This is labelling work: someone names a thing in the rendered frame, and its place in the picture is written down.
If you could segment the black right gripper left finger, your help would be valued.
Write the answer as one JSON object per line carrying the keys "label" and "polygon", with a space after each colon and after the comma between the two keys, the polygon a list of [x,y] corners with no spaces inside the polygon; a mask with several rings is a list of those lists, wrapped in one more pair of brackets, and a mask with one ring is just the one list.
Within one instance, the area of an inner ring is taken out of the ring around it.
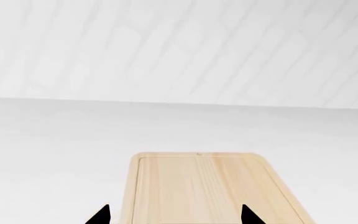
{"label": "black right gripper left finger", "polygon": [[103,206],[85,224],[110,224],[109,205],[107,204]]}

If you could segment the light wooden cutting board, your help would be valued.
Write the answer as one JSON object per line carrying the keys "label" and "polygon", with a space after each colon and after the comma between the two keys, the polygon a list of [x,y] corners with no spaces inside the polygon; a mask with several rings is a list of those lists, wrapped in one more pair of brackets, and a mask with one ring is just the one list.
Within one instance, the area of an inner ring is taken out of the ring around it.
{"label": "light wooden cutting board", "polygon": [[132,156],[119,224],[316,224],[262,156],[140,152]]}

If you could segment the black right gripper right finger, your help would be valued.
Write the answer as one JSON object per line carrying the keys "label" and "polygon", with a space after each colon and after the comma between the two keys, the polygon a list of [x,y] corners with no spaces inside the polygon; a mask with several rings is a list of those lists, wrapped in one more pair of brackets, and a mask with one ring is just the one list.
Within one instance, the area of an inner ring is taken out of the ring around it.
{"label": "black right gripper right finger", "polygon": [[247,205],[242,205],[241,221],[242,224],[266,224]]}

